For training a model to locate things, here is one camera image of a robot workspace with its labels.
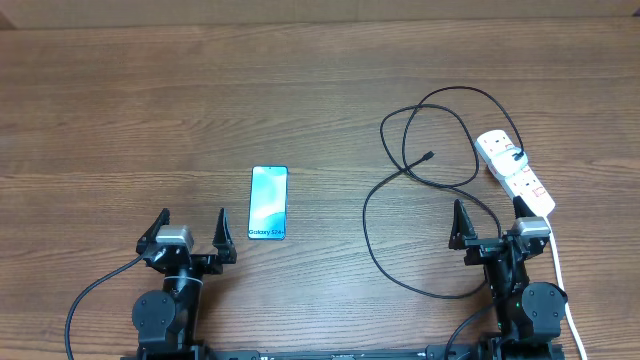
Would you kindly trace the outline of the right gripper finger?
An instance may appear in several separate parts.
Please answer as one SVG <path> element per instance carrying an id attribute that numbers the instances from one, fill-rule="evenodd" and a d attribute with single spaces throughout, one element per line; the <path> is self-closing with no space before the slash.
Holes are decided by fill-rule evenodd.
<path id="1" fill-rule="evenodd" d="M 529 208 L 521 196 L 516 196 L 512 200 L 516 218 L 535 217 L 536 214 Z"/>
<path id="2" fill-rule="evenodd" d="M 453 203 L 453 223 L 449 237 L 449 248 L 452 250 L 463 250 L 467 248 L 468 241 L 475 241 L 477 239 L 477 233 L 475 232 L 463 201 L 456 199 Z"/>

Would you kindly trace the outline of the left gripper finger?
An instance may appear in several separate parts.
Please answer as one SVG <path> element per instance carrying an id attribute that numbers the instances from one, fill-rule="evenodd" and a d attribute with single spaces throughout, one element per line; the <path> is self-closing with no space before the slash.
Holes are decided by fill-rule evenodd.
<path id="1" fill-rule="evenodd" d="M 170 210 L 163 208 L 153 224 L 144 232 L 136 243 L 136 253 L 143 254 L 147 247 L 156 242 L 160 228 L 170 223 Z"/>
<path id="2" fill-rule="evenodd" d="M 237 251 L 231 237 L 228 224 L 228 216 L 225 208 L 221 208 L 218 215 L 215 234 L 212 245 L 218 251 L 221 264 L 235 264 L 237 261 Z"/>

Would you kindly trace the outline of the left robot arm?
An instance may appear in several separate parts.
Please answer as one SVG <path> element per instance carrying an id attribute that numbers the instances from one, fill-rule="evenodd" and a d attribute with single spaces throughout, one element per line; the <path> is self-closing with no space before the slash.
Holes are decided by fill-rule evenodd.
<path id="1" fill-rule="evenodd" d="M 138 359 L 213 359 L 213 351 L 195 338 L 203 277 L 220 275 L 234 264 L 237 252 L 227 211 L 222 208 L 212 240 L 214 253 L 195 254 L 187 225 L 172 225 L 163 209 L 141 236 L 136 252 L 145 265 L 164 276 L 160 290 L 142 294 L 132 308 L 138 331 Z"/>

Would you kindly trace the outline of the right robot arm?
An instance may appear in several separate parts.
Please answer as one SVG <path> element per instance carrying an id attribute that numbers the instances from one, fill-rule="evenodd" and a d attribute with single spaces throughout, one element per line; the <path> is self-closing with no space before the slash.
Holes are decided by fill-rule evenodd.
<path id="1" fill-rule="evenodd" d="M 456 359 L 562 359 L 553 340 L 561 334 L 568 296 L 549 282 L 531 282 L 525 262 L 543 253 L 551 228 L 524 200 L 513 199 L 515 222 L 497 238 L 480 239 L 463 202 L 454 202 L 449 247 L 464 250 L 467 266 L 480 265 L 491 290 L 492 303 L 465 320 L 451 335 L 443 357 Z M 453 348 L 459 333 L 475 319 L 493 310 L 499 331 L 483 335 L 463 350 Z"/>

